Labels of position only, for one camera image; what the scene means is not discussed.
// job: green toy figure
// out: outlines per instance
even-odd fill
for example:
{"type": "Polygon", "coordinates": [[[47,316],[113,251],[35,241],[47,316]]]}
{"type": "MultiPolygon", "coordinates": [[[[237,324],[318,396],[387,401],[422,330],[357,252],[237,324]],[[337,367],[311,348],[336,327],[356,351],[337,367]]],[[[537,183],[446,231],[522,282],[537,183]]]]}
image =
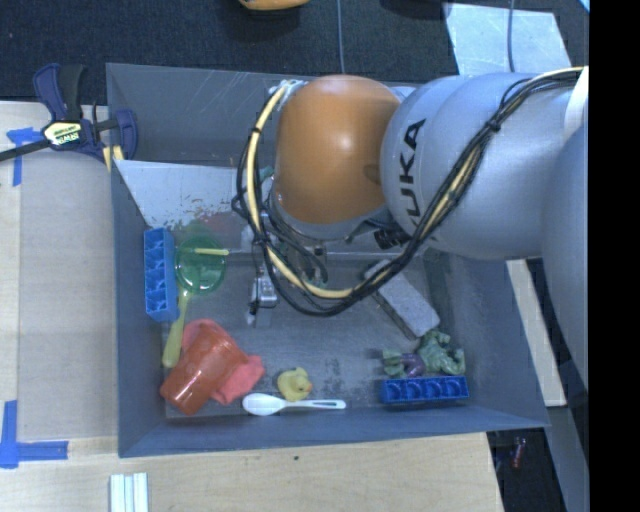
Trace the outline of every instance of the green toy figure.
{"type": "Polygon", "coordinates": [[[394,379],[414,378],[425,373],[462,375],[465,370],[464,351],[449,347],[451,336],[431,329],[420,339],[413,353],[399,350],[383,350],[384,371],[394,379]]]}

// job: yellow plastic toy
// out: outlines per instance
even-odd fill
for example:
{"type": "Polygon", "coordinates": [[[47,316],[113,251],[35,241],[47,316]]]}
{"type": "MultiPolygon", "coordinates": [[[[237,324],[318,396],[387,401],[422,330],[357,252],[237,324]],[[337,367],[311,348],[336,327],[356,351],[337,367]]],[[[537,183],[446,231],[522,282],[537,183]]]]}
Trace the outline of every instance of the yellow plastic toy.
{"type": "Polygon", "coordinates": [[[304,368],[282,372],[278,376],[278,390],[288,402],[303,400],[311,392],[313,384],[304,368]]]}

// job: black floor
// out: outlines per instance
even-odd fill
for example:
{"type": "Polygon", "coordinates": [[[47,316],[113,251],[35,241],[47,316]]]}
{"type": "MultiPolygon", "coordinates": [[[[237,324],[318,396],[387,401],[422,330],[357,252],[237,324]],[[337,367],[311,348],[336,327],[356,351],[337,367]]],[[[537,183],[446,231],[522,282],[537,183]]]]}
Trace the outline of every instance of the black floor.
{"type": "MultiPolygon", "coordinates": [[[[461,3],[506,8],[510,2],[461,3]]],[[[0,99],[35,100],[33,73],[51,62],[86,65],[80,101],[100,105],[107,103],[107,62],[292,75],[346,72],[414,83],[457,73],[437,0],[311,0],[271,18],[251,16],[237,0],[33,5],[1,3],[0,99]]],[[[554,13],[572,63],[588,64],[589,15],[578,0],[516,0],[515,5],[554,13]]],[[[531,270],[544,300],[541,266],[534,262],[531,270]]],[[[552,312],[546,316],[553,322],[552,312]]],[[[552,341],[571,380],[575,372],[566,348],[557,336],[552,341]]],[[[588,460],[587,403],[575,399],[571,405],[588,460]]],[[[543,430],[488,437],[507,512],[566,510],[543,430]],[[513,467],[516,438],[526,439],[518,468],[513,467]]]]}

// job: white plastic spoon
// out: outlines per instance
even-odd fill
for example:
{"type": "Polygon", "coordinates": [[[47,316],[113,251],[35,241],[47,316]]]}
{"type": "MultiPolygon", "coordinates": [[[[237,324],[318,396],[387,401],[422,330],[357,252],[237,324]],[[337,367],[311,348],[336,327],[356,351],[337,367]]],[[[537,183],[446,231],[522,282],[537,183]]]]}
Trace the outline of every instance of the white plastic spoon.
{"type": "Polygon", "coordinates": [[[251,393],[242,399],[244,410],[257,416],[269,416],[285,407],[310,407],[313,409],[344,409],[344,400],[298,400],[287,402],[277,396],[265,393],[251,393]]]}

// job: blue plastic toy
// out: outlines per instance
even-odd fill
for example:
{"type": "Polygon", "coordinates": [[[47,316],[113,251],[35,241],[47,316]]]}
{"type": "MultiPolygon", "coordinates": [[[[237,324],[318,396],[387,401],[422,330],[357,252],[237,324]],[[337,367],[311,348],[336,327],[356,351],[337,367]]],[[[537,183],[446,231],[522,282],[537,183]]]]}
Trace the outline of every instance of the blue plastic toy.
{"type": "Polygon", "coordinates": [[[145,307],[156,322],[173,322],[180,316],[174,258],[175,242],[169,231],[144,232],[145,307]]]}
{"type": "Polygon", "coordinates": [[[385,404],[441,402],[469,398],[467,379],[462,375],[387,379],[382,381],[380,400],[385,404]]]}

